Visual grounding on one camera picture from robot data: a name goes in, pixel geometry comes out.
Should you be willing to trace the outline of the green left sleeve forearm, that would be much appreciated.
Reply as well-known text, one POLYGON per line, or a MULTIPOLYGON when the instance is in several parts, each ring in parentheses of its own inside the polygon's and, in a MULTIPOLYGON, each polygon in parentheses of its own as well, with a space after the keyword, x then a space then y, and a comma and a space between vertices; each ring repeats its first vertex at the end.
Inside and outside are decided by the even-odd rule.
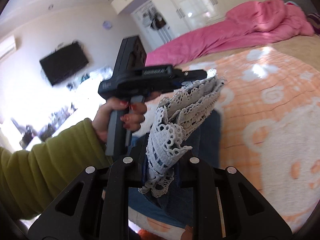
POLYGON ((1 148, 1 204, 14 220, 42 213, 86 167, 112 165, 90 119, 30 151, 1 148))

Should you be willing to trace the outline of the left hand red nails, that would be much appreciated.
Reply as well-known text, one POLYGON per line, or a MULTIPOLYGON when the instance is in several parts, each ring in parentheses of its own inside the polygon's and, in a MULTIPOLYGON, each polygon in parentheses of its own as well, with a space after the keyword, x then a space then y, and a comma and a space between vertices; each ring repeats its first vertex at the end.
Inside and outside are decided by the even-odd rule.
POLYGON ((95 130, 97 137, 103 142, 107 142, 108 124, 113 111, 124 111, 129 109, 131 112, 120 117, 121 123, 125 129, 131 132, 136 132, 141 128, 144 122, 148 108, 145 103, 136 102, 129 103, 124 100, 112 97, 105 104, 101 105, 97 114, 92 121, 92 127, 95 130))

